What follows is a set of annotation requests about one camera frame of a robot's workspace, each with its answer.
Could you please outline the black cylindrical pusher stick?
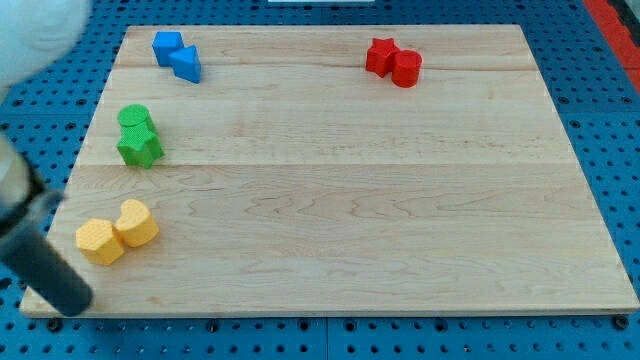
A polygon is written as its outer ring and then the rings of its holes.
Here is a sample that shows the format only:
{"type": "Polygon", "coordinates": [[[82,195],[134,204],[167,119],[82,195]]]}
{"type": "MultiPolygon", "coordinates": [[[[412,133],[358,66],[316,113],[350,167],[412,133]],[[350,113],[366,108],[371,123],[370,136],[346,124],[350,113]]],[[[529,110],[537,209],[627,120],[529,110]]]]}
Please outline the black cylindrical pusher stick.
{"type": "Polygon", "coordinates": [[[63,199],[1,138],[1,262],[64,316],[77,316],[93,300],[91,287],[39,230],[63,199]]]}

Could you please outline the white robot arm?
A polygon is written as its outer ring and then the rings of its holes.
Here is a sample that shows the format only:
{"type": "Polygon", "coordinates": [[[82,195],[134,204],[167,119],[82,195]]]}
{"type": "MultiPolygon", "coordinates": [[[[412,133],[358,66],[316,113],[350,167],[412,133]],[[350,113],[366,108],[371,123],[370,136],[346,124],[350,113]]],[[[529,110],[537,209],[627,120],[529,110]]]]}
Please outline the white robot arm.
{"type": "MultiPolygon", "coordinates": [[[[1,97],[76,44],[87,25],[86,0],[6,0],[1,3],[1,97]]],[[[32,165],[1,138],[1,263],[64,316],[92,303],[91,287],[38,226],[61,192],[45,187],[32,165]]]]}

